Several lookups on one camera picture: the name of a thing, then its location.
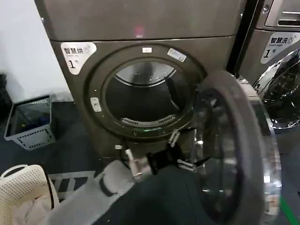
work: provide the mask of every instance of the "front-loading dryer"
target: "front-loading dryer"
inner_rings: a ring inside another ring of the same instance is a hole
[[[36,4],[94,146],[108,157],[121,139],[145,149],[189,123],[196,85],[226,67],[245,0]]]

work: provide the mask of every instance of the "white sticker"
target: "white sticker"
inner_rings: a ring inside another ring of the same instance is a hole
[[[176,51],[173,48],[170,48],[168,53],[169,56],[173,57],[174,59],[177,59],[180,62],[184,62],[186,60],[187,56],[182,54],[181,52]]]
[[[97,50],[92,42],[63,42],[60,45],[70,73],[77,75],[86,60]]]
[[[300,33],[276,32],[271,35],[261,58],[261,63],[266,64],[276,55],[300,40]]]
[[[116,150],[121,150],[121,149],[122,149],[122,145],[116,144],[116,145],[114,146],[114,149],[116,149]]]
[[[91,105],[93,107],[93,110],[95,112],[101,112],[102,111],[99,99],[97,97],[91,97],[90,98],[90,103],[91,103]]]
[[[142,48],[143,53],[152,53],[152,48],[151,47],[144,47]]]

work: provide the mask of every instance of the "laundry basket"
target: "laundry basket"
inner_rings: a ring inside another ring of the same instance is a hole
[[[4,138],[26,150],[55,142],[51,96],[41,96],[13,104]]]
[[[21,169],[11,175],[13,170]],[[13,224],[13,206],[50,195],[52,209],[59,204],[54,185],[39,165],[17,165],[6,170],[0,177],[0,225]]]

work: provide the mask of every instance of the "number 1 sticker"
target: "number 1 sticker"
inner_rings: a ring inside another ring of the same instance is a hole
[[[60,45],[71,74],[80,73],[86,60],[97,50],[93,42],[63,42]]]
[[[269,38],[267,46],[263,52],[261,63],[266,64],[276,55],[300,40],[300,33],[275,32]]]

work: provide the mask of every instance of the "dryer door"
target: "dryer door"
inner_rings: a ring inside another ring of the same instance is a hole
[[[253,225],[277,215],[280,160],[269,125],[246,82],[220,71],[199,85],[189,158],[192,163],[206,160],[197,167],[197,181],[202,205],[214,221]]]

